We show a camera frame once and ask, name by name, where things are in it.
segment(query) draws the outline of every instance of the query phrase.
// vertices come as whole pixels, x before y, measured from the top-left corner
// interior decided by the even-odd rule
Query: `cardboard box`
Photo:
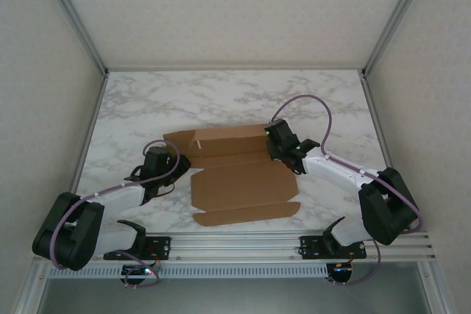
[[[192,168],[191,204],[202,226],[289,217],[300,209],[296,176],[266,150],[266,124],[165,134]]]

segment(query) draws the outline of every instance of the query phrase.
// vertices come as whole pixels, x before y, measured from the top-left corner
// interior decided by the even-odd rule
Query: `cardboard flap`
[[[214,168],[270,160],[266,150],[268,137],[265,126],[256,124],[187,130],[165,134],[163,138],[174,143],[193,167]]]
[[[296,177],[281,162],[211,168],[191,176],[191,204],[204,211],[279,204],[297,194]]]
[[[266,206],[249,207],[246,209],[215,211],[211,213],[195,213],[193,219],[201,226],[219,226],[221,224],[237,224],[293,216],[300,209],[299,202],[283,202]]]

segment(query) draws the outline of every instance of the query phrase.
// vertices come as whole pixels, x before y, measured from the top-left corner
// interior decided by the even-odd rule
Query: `marble table surface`
[[[78,193],[122,182],[140,165],[144,145],[182,129],[268,122],[287,99],[312,93],[333,113],[327,149],[370,168],[384,169],[378,137],[356,71],[169,71],[111,73],[85,161]],[[311,99],[280,114],[300,140],[321,141],[327,127],[323,106]],[[167,196],[117,215],[148,232],[284,231],[324,229],[338,217],[359,212],[357,196],[312,176],[299,176],[292,199],[300,211],[289,218],[203,227],[191,215],[191,169]]]

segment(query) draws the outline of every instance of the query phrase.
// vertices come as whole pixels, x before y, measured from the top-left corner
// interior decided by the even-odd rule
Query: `white wall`
[[[362,68],[397,0],[72,0],[110,68]]]
[[[100,78],[56,0],[0,0],[0,313],[71,180]]]
[[[369,82],[458,313],[471,313],[471,0],[413,0]]]

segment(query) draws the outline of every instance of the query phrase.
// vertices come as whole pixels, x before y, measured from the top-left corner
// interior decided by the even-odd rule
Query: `gray floor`
[[[356,276],[372,265],[356,264]],[[361,285],[325,279],[167,279],[125,289],[118,280],[49,280],[39,313],[429,313],[416,264],[384,264]]]

